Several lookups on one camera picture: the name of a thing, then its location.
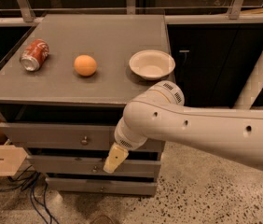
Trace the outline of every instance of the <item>drawer handle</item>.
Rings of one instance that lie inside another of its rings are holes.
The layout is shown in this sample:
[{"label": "drawer handle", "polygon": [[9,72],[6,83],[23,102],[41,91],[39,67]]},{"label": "drawer handle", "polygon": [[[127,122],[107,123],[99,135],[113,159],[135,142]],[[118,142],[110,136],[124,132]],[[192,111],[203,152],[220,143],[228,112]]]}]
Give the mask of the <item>drawer handle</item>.
[{"label": "drawer handle", "polygon": [[92,172],[93,172],[94,174],[97,173],[97,166],[94,166],[94,167],[93,167]]},{"label": "drawer handle", "polygon": [[81,141],[81,144],[82,144],[83,146],[86,146],[86,145],[88,144],[88,138],[87,138],[87,136],[84,137],[84,139]]}]

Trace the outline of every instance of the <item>soda can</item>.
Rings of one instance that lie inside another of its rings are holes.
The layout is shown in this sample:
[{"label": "soda can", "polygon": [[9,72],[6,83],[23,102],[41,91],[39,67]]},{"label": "soda can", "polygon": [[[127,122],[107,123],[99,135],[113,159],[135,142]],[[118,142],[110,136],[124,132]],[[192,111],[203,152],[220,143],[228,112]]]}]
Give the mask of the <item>soda can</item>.
[{"label": "soda can", "polygon": [[27,71],[36,71],[47,57],[48,44],[42,39],[36,39],[24,50],[20,62]]}]

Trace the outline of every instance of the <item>floor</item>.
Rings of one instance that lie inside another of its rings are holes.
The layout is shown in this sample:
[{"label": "floor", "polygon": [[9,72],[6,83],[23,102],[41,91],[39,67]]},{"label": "floor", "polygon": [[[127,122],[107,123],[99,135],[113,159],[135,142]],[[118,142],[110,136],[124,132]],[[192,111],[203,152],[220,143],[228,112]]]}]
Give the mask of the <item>floor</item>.
[{"label": "floor", "polygon": [[[10,185],[0,177],[0,189]],[[44,185],[40,176],[35,187],[40,201]],[[45,223],[33,209],[29,196],[29,189],[0,192],[0,223]],[[59,223],[88,224],[101,214],[116,224],[263,223],[263,172],[167,143],[155,196],[61,195],[48,188],[46,204]]]}]

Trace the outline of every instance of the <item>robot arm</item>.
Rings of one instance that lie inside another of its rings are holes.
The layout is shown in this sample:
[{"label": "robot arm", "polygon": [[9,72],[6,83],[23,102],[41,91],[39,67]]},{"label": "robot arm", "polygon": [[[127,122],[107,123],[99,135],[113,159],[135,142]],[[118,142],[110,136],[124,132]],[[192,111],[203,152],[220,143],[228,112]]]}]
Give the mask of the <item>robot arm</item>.
[{"label": "robot arm", "polygon": [[263,171],[263,110],[191,108],[169,81],[131,100],[104,170],[113,173],[147,138],[180,143]]}]

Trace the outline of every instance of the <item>drawer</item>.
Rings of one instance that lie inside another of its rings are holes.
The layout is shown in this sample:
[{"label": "drawer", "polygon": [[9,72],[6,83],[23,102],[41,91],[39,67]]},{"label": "drawer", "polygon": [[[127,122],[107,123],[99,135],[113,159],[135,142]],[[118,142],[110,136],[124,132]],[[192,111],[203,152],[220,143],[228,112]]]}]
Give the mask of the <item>drawer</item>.
[{"label": "drawer", "polygon": [[73,175],[136,176],[157,179],[160,161],[125,160],[113,174],[106,173],[104,160],[98,158],[28,156],[37,172]]},{"label": "drawer", "polygon": [[18,147],[109,149],[112,126],[1,123],[0,129]]},{"label": "drawer", "polygon": [[131,195],[155,195],[157,183],[122,182],[106,180],[80,180],[47,177],[51,189],[58,191],[99,192]]}]

